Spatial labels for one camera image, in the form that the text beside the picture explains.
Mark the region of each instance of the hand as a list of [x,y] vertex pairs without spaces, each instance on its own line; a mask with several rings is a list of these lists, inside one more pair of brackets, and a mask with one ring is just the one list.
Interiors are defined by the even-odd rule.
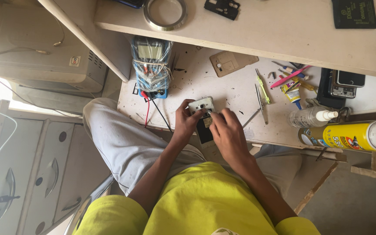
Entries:
[[230,109],[223,109],[220,114],[211,113],[213,123],[210,131],[223,158],[235,171],[241,171],[245,166],[255,161],[249,153],[243,127],[236,114]]
[[194,99],[186,99],[182,102],[181,106],[176,110],[176,124],[175,131],[173,132],[170,143],[180,146],[181,149],[185,147],[190,137],[195,131],[198,120],[206,112],[205,109],[200,109],[191,116],[188,103],[195,101]]

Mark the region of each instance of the metal ring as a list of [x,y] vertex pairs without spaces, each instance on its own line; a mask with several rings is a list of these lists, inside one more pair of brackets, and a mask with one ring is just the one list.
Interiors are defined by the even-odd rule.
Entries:
[[150,26],[161,31],[172,31],[174,29],[179,28],[182,24],[185,23],[188,12],[187,12],[187,5],[185,4],[184,0],[176,0],[176,1],[181,5],[182,14],[181,14],[181,17],[175,23],[172,23],[169,25],[160,24],[152,18],[152,16],[149,14],[149,8],[150,8],[150,4],[153,3],[154,0],[147,0],[144,3],[144,8],[143,8],[144,18],[146,18],[146,21],[149,23]]

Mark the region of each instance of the plastic bag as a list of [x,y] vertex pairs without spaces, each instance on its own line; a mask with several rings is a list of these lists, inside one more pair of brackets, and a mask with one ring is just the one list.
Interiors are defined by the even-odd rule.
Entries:
[[137,35],[131,45],[139,89],[145,92],[168,89],[171,78],[168,61],[173,42]]

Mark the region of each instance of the drawer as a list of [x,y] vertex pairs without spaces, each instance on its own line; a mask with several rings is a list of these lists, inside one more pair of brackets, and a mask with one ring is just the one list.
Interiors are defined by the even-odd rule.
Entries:
[[50,122],[25,219],[25,235],[38,235],[53,224],[73,123]]
[[[43,121],[15,119],[18,127],[0,152],[0,196],[19,196],[10,202],[0,203],[0,234],[15,235],[25,191],[35,158]],[[0,135],[0,147],[15,128],[6,118]]]
[[109,174],[84,127],[75,125],[54,222],[76,209]]

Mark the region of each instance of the drawer handle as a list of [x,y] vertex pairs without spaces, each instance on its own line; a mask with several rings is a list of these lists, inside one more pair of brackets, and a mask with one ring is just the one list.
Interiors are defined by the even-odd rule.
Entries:
[[[13,197],[15,195],[15,177],[13,170],[11,168],[8,169],[5,180],[7,181],[8,186],[10,187],[10,196]],[[5,206],[2,209],[0,209],[0,219],[7,213],[8,209],[11,206],[11,203],[13,203],[13,200],[9,200],[5,204]]]
[[79,205],[79,204],[81,203],[81,201],[82,201],[82,198],[81,198],[81,197],[78,197],[78,199],[76,200],[76,203],[75,203],[75,204],[63,208],[62,211],[70,210],[70,209],[76,207],[77,205]]
[[47,198],[47,196],[49,196],[49,194],[53,191],[53,189],[55,188],[56,186],[56,183],[57,183],[57,180],[59,178],[59,165],[57,164],[57,160],[56,158],[53,159],[53,162],[52,162],[52,169],[53,167],[55,166],[55,182],[53,183],[53,186],[51,189],[49,188],[46,188],[46,195],[44,196],[44,198]]

